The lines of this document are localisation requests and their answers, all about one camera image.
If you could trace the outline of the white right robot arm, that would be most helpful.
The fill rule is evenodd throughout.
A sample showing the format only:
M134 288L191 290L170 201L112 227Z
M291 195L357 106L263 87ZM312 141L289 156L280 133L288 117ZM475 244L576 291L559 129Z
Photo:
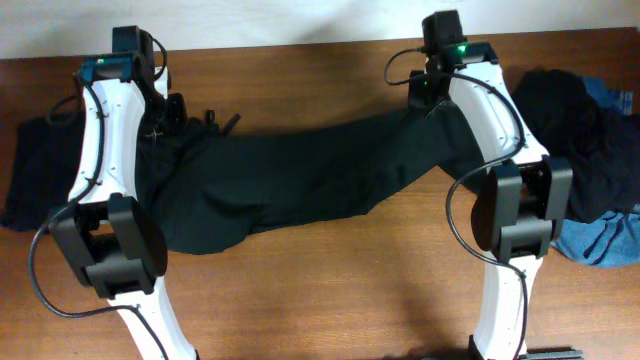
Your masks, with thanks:
M573 173L568 161L539 143L516 108L498 57L487 42L470 42L455 10L422 22L425 67L409 83L443 95L461 111L482 162L464 171L484 182L471 211L476 244L460 245L485 264L471 359L581 359L575 349L530 350L525 341L536 275L561 233Z

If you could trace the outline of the black trousers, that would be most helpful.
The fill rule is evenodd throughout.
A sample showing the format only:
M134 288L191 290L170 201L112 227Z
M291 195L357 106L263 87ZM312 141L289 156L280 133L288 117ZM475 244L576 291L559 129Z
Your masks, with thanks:
M170 250L205 255L254 233L364 215L435 167L478 191L481 163L448 102L290 134L230 136L196 122L139 143L136 192Z

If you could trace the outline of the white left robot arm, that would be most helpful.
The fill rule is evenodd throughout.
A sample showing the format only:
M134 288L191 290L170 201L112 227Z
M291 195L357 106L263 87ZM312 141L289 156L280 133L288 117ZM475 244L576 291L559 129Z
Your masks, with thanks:
M175 133L186 119L170 94L159 42L136 25L116 27L112 50L85 58L76 74L85 107L80 163L68 201L44 227L79 283L107 300L145 359L196 359L166 290L168 250L137 200L139 140Z

